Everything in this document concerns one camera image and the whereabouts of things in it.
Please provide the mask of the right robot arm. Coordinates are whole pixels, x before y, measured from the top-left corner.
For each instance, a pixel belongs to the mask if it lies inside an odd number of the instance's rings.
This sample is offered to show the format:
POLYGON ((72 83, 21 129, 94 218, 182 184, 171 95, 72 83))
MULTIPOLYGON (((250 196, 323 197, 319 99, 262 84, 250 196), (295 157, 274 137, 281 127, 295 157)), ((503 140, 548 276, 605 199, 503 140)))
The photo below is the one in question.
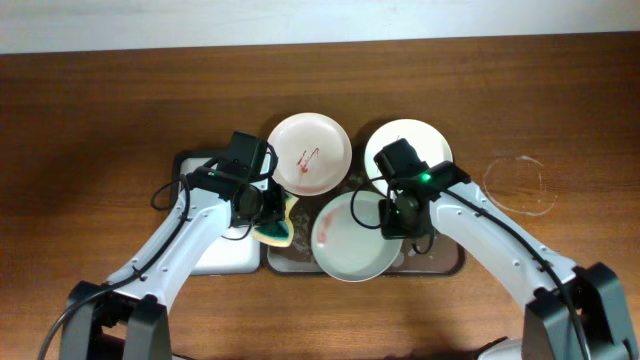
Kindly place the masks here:
POLYGON ((544 245, 486 199, 450 161, 429 166, 406 139, 374 162, 387 183, 380 201, 386 239, 437 231, 471 254, 524 313, 521 339, 487 345, 480 359, 616 359, 639 356, 621 281, 606 265, 588 268, 544 245))

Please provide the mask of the green yellow sponge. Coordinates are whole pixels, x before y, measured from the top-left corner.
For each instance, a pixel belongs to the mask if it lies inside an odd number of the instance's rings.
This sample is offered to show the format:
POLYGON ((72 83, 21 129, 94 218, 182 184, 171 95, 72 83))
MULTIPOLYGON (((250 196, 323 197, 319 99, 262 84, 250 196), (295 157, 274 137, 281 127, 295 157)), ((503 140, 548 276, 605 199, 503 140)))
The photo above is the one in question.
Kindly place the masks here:
POLYGON ((298 200, 298 197, 286 192, 284 219, 278 220, 273 224, 256 226, 251 231, 252 238, 271 247, 289 247, 293 242, 295 234, 295 228, 291 220, 291 211, 298 200))

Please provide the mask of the white grey plate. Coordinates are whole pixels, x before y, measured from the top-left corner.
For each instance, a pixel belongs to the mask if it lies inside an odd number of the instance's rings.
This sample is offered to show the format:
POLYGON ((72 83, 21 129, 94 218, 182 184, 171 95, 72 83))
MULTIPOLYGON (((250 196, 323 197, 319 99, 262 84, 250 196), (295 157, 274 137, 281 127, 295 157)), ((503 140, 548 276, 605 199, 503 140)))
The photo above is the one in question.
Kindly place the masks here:
POLYGON ((380 222, 377 193, 347 192, 321 210, 311 233, 311 249, 327 275, 364 282, 384 273, 401 252, 400 240, 386 240, 372 226, 380 222))

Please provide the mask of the cream plate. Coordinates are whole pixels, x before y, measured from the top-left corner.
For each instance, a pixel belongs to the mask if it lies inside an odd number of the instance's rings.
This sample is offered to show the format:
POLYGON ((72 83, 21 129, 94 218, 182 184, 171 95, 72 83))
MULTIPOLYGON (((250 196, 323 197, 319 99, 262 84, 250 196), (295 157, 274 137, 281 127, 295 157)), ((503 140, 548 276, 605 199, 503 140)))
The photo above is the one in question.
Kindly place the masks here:
POLYGON ((417 174, 424 162, 429 168, 453 161, 451 148, 433 126, 414 119, 398 119, 375 130, 366 143, 364 166, 373 186, 385 195, 388 181, 417 174))

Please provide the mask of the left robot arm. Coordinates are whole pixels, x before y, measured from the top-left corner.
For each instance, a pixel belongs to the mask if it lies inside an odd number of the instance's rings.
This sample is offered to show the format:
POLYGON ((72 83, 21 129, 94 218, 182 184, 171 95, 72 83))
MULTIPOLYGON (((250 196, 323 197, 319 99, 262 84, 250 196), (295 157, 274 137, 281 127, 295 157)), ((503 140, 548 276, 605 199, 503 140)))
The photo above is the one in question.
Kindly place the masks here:
POLYGON ((182 174, 167 217, 103 284, 79 282, 41 345, 54 335, 62 359, 172 359, 168 315, 198 261, 231 228, 248 231, 285 218, 285 193, 272 178, 274 147, 236 132, 227 148, 182 174))

